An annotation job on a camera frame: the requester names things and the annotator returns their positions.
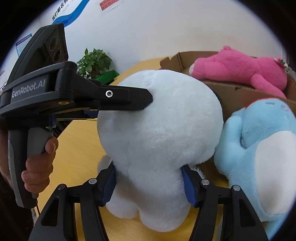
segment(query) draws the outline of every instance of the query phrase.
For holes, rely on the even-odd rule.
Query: camera lens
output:
[[[56,53],[54,54],[54,63],[59,62],[59,60],[61,59],[62,56],[62,49],[58,48]]]
[[[57,42],[59,41],[59,39],[57,38],[57,36],[55,36],[49,44],[49,50],[53,51],[55,49],[55,47],[57,46]]]

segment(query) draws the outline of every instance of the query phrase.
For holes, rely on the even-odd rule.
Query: hand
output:
[[[12,187],[8,167],[7,139],[7,131],[0,130],[0,172],[10,187]],[[27,170],[22,172],[22,180],[29,192],[40,193],[49,185],[49,175],[53,171],[52,162],[58,146],[57,138],[52,137],[45,145],[45,153],[27,159]]]

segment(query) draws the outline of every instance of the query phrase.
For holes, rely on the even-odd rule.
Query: cardboard box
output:
[[[190,51],[180,52],[174,57],[166,57],[160,61],[161,69],[169,69],[176,72],[184,73],[188,75],[189,67],[199,57],[209,57],[218,52],[215,51]],[[223,109],[224,121],[227,120],[234,111],[246,107],[248,104],[268,97],[276,97],[286,102],[294,115],[296,116],[296,82],[289,76],[287,87],[284,90],[284,94],[287,99],[276,97],[259,90],[253,89],[251,86],[241,85],[230,82],[217,82],[212,80],[201,80],[208,87],[210,87],[221,99],[221,105]]]

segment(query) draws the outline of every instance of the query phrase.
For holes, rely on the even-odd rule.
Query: blue wall decal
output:
[[[52,24],[63,23],[64,27],[67,27],[79,17],[79,15],[82,13],[83,9],[85,8],[88,2],[89,0],[82,0],[81,3],[77,6],[77,8],[72,13],[70,13],[69,15],[60,16],[56,18]]]

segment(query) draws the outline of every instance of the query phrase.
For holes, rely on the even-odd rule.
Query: pink fur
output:
[[[216,55],[198,58],[190,72],[192,77],[199,80],[247,84],[255,89],[286,98],[282,92],[287,85],[285,69],[272,57],[252,58],[229,46],[224,46]]]

